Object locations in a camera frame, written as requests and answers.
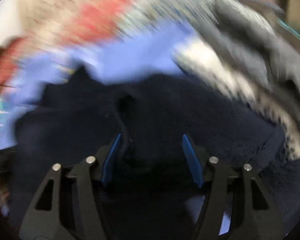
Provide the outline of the white patterned knit sweater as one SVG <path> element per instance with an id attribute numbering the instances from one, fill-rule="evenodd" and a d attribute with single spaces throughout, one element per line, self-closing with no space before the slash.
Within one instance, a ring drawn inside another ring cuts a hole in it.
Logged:
<path id="1" fill-rule="evenodd" d="M 287 110 L 268 92 L 221 60 L 212 47 L 197 37 L 175 48 L 176 63 L 231 100 L 247 103 L 253 111 L 281 125 L 285 131 L 287 157 L 300 159 L 300 129 Z"/>

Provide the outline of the dark navy fleece garment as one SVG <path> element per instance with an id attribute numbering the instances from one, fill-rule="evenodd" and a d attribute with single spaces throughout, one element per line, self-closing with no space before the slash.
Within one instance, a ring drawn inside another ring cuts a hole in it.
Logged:
<path id="1" fill-rule="evenodd" d="M 111 179 L 94 185 L 106 239 L 193 239 L 205 196 L 183 152 L 185 134 L 231 166 L 252 166 L 277 205 L 284 238 L 300 220 L 300 159 L 285 156 L 282 126 L 191 77 L 155 74 L 105 85 L 81 67 L 65 83 L 46 83 L 13 127 L 8 224 L 18 235 L 50 168 L 77 165 L 117 134 Z M 76 199 L 72 210 L 62 224 L 82 239 Z"/>

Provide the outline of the blue printed bed sheet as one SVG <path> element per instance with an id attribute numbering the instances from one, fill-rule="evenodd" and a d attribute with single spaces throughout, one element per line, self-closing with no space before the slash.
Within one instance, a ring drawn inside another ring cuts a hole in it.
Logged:
<path id="1" fill-rule="evenodd" d="M 179 75 L 173 60 L 176 48 L 197 34 L 187 22 L 160 21 L 150 30 L 128 38 L 90 42 L 44 51 L 19 60 L 12 84 L 0 98 L 0 150 L 16 144 L 13 123 L 33 110 L 46 83 L 68 81 L 79 66 L 105 85 L 134 81 L 154 73 Z"/>

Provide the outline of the red floral blanket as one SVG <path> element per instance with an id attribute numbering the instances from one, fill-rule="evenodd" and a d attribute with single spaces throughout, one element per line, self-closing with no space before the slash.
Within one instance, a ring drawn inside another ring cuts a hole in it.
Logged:
<path id="1" fill-rule="evenodd" d="M 80 2 L 71 16 L 59 16 L 45 21 L 23 36 L 9 40 L 0 47 L 0 90 L 17 68 L 17 60 L 40 50 L 88 41 L 105 40 L 113 36 L 116 20 L 133 0 L 88 0 Z"/>

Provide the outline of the grey padded jacket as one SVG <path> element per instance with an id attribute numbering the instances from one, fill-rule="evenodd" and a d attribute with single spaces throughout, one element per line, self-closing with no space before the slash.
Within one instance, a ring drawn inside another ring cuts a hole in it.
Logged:
<path id="1" fill-rule="evenodd" d="M 300 53 L 237 0 L 197 0 L 200 35 L 225 61 L 276 95 L 300 101 Z"/>

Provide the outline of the beige patterned curtain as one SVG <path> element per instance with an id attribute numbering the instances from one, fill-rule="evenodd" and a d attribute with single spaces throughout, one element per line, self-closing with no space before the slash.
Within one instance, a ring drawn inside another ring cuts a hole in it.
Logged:
<path id="1" fill-rule="evenodd" d="M 55 16 L 66 19 L 79 8 L 80 2 L 86 1 L 88 0 L 18 0 L 19 14 L 25 33 L 33 31 Z M 203 9 L 196 4 L 196 1 L 133 0 L 119 14 L 113 36 L 129 36 L 136 31 L 149 28 L 157 20 L 165 17 L 185 18 L 189 21 L 202 20 Z"/>

